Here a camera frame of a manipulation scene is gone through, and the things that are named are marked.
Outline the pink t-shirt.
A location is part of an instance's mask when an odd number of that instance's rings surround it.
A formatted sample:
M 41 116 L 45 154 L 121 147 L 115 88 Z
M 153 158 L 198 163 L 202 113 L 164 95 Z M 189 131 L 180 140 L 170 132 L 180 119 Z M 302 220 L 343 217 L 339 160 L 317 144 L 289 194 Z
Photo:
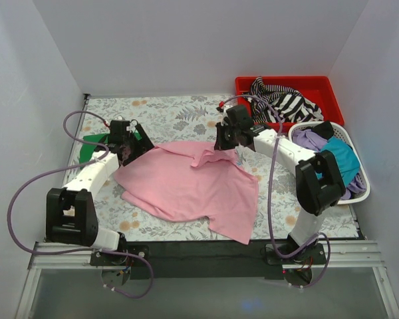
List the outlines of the pink t-shirt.
M 123 200 L 171 222 L 206 217 L 209 229 L 248 244 L 258 210 L 259 184 L 239 163 L 235 150 L 211 142 L 177 141 L 119 168 L 115 181 Z

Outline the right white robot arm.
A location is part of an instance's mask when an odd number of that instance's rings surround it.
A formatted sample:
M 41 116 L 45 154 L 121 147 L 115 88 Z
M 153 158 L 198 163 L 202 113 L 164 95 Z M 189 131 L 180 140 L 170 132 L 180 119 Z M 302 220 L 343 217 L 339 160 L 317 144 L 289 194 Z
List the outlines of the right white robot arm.
M 249 148 L 280 163 L 295 176 L 301 210 L 288 236 L 287 254 L 293 263 L 305 263 L 312 255 L 310 245 L 317 240 L 324 211 L 335 206 L 345 193 L 335 156 L 327 150 L 314 152 L 298 146 L 267 124 L 255 124 L 244 105 L 221 103 L 217 111 L 222 119 L 216 124 L 215 149 Z

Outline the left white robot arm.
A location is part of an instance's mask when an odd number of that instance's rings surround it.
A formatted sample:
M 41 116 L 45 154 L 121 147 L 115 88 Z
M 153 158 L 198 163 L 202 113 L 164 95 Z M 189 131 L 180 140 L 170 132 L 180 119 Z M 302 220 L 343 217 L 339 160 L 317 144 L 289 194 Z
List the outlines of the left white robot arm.
M 78 175 L 64 187 L 47 193 L 46 238 L 105 250 L 106 259 L 120 266 L 127 261 L 128 249 L 120 244 L 120 233 L 99 226 L 94 199 L 114 172 L 154 145 L 137 120 L 113 120 L 105 137 L 86 144 L 93 146 L 93 153 Z

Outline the folded green t-shirt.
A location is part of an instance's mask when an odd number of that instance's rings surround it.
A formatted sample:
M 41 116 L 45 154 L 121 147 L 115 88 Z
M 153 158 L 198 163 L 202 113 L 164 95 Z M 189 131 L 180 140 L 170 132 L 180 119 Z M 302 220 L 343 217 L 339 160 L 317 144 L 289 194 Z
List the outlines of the folded green t-shirt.
M 83 138 L 83 145 L 81 146 L 79 153 L 79 163 L 86 163 L 90 161 L 93 157 L 94 152 L 104 151 L 105 149 L 98 144 L 103 144 L 108 146 L 108 135 L 109 134 L 96 134 L 89 135 Z

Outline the black white striped shirt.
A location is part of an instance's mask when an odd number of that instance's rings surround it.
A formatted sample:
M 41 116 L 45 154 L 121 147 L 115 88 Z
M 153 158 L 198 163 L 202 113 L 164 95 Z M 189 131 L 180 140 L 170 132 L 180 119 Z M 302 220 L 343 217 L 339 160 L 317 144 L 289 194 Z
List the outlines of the black white striped shirt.
M 298 90 L 278 84 L 265 84 L 264 79 L 257 77 L 246 95 L 256 96 L 265 101 L 247 97 L 250 103 L 252 118 L 256 122 L 277 123 L 268 104 L 278 113 L 282 123 L 323 121 L 320 107 L 305 98 Z

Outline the lavender t-shirt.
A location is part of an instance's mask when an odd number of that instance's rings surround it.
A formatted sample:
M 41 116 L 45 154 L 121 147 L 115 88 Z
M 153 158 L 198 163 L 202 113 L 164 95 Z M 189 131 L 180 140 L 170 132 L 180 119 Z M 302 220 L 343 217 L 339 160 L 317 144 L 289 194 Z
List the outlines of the lavender t-shirt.
M 320 152 L 328 140 L 314 133 L 311 129 L 296 130 L 292 133 L 292 141 L 305 149 Z

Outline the black garment in basket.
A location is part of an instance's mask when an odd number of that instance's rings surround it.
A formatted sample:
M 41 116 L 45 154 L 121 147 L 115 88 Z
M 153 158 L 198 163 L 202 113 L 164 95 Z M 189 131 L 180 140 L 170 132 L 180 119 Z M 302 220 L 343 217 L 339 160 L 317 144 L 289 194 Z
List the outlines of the black garment in basket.
M 334 136 L 334 129 L 330 121 L 324 121 L 319 125 L 313 126 L 311 131 L 326 140 Z

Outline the red plastic bin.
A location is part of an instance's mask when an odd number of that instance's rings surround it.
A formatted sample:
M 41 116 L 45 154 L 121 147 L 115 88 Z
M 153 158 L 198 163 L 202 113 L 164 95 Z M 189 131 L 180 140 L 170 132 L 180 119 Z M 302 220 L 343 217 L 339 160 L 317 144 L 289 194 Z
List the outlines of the red plastic bin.
M 253 81 L 258 76 L 238 76 L 235 78 L 236 95 L 244 95 L 250 91 Z M 338 106 L 330 80 L 326 76 L 262 76 L 265 84 L 277 84 L 298 90 L 305 98 L 317 104 L 321 109 L 324 120 L 329 120 L 341 126 L 344 118 Z M 248 99 L 237 99 L 237 104 L 246 106 L 253 117 L 253 111 Z M 288 133 L 296 123 L 284 123 L 283 133 Z

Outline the white laundry basket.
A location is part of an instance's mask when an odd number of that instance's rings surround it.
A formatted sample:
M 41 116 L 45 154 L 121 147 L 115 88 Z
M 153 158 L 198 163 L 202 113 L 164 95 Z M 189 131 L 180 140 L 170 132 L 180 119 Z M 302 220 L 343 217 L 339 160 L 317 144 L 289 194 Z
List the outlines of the white laundry basket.
M 292 141 L 292 133 L 296 130 L 306 130 L 306 129 L 311 129 L 313 126 L 319 125 L 323 121 L 320 122 L 303 122 L 299 124 L 295 124 L 288 133 L 288 137 L 290 141 Z M 368 178 L 366 176 L 363 164 L 359 158 L 358 152 L 356 151 L 356 148 L 353 145 L 353 142 L 347 133 L 347 131 L 339 124 L 336 124 L 334 122 L 331 122 L 333 129 L 334 129 L 334 136 L 335 138 L 338 138 L 342 141 L 344 141 L 346 144 L 348 144 L 352 149 L 355 155 L 357 156 L 359 162 L 360 162 L 360 170 L 353 179 L 351 183 L 349 183 L 346 186 L 346 193 L 345 195 L 342 196 L 341 200 L 339 201 L 340 204 L 353 204 L 353 203 L 359 203 L 363 200 L 365 200 L 369 194 L 370 194 L 370 185 L 368 182 Z

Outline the teal t-shirt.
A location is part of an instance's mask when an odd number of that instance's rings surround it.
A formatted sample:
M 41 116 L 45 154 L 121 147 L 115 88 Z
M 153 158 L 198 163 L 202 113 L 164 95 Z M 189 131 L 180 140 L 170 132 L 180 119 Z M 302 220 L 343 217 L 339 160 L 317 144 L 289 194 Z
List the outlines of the teal t-shirt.
M 344 185 L 353 181 L 360 170 L 360 162 L 353 149 L 344 141 L 331 137 L 326 142 L 315 146 L 316 152 L 330 151 L 336 160 Z

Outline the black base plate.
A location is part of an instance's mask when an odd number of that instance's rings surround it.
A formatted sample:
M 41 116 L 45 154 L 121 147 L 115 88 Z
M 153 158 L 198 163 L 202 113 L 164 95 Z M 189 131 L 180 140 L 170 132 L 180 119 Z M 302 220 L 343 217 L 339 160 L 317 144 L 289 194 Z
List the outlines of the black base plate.
M 132 255 L 146 259 L 154 278 L 240 278 L 282 280 L 283 266 L 304 270 L 323 266 L 327 257 L 321 243 L 293 259 L 273 252 L 270 240 L 252 240 L 248 245 L 235 241 L 144 241 L 129 242 Z

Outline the aluminium frame rail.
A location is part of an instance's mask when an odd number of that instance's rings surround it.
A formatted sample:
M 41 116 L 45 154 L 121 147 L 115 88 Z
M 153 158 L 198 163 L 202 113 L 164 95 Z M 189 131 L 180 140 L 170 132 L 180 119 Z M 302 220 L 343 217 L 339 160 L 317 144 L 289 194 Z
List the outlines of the aluminium frame rail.
M 99 254 L 57 255 L 39 243 L 18 318 L 399 318 L 384 259 L 374 241 L 335 240 L 311 270 L 283 266 L 282 280 L 155 278 Z

